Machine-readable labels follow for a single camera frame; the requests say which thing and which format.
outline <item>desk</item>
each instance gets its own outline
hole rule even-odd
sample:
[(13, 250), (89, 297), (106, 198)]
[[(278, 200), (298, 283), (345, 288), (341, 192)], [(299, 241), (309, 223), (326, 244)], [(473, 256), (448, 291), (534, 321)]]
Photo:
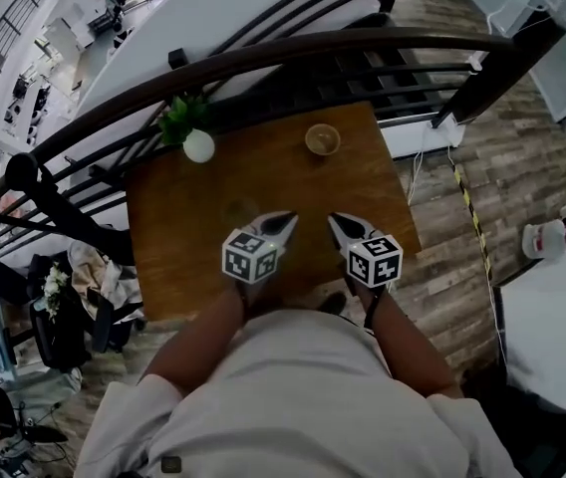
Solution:
[[(341, 135), (329, 157), (305, 146), (305, 132), (328, 123)], [(245, 128), (216, 140), (205, 164), (181, 150), (127, 176), (129, 221), (144, 309), (150, 320), (199, 311), (227, 285), (221, 244), (258, 214), (295, 210), (300, 221), (275, 291), (304, 294), (339, 277), (327, 215), (368, 219), (401, 243), (421, 249), (401, 183), (367, 103)]]

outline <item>staircase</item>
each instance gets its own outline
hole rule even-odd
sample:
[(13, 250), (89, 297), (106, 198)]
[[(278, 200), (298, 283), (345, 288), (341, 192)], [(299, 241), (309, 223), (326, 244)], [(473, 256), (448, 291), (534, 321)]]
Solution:
[[(352, 28), (392, 28), (388, 14), (356, 21)], [(420, 64), (410, 50), (325, 54), (279, 67), (245, 93), (210, 105), (215, 132), (321, 108), (369, 101), (379, 122), (430, 120), (462, 82), (434, 83), (429, 72), (468, 73), (470, 64)], [(218, 87), (213, 87), (212, 95)]]

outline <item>laminate floor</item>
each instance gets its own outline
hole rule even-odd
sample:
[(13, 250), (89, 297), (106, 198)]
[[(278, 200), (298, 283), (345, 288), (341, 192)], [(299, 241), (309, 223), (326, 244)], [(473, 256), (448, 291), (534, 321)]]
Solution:
[[(468, 0), (397, 0), (392, 17), (400, 26), (486, 32), (482, 14)], [(436, 61), (463, 58), (458, 52), (417, 55)], [(566, 123), (552, 121), (526, 76), (467, 127), (463, 143), (451, 156), (486, 233), (495, 281), (503, 279), (524, 264), (520, 252), (524, 225), (554, 218), (566, 203)], [(397, 167), (407, 190), (412, 161), (397, 161)], [(412, 212), (423, 250), (406, 262), (395, 296), (461, 375), (496, 358), (496, 332), (479, 247), (446, 153), (424, 158)], [(343, 288), (339, 282), (324, 286), (315, 293), (316, 299), (339, 288)], [(362, 316), (353, 300), (348, 310), (354, 319)], [(69, 435), (67, 451), (72, 459), (108, 383), (136, 380), (179, 324), (151, 324), (132, 338), (122, 355), (96, 356), (85, 366), (83, 391), (55, 414)], [(49, 455), (56, 455), (55, 448)], [(70, 475), (68, 468), (55, 471), (56, 476), (64, 473)]]

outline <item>green plant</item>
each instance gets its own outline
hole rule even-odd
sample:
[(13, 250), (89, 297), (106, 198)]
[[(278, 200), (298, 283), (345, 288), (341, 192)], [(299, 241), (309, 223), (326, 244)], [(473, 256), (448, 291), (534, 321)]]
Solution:
[(204, 129), (207, 104), (203, 96), (175, 96), (170, 110), (158, 120), (161, 141), (166, 145), (180, 145), (193, 129)]

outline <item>flower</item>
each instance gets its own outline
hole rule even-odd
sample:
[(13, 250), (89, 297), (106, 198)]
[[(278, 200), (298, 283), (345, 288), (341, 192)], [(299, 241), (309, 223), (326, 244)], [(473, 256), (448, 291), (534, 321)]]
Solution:
[(60, 308), (60, 296), (69, 276), (62, 272), (57, 264), (53, 264), (44, 283), (44, 300), (46, 301), (46, 312), (51, 321), (55, 321), (55, 316)]

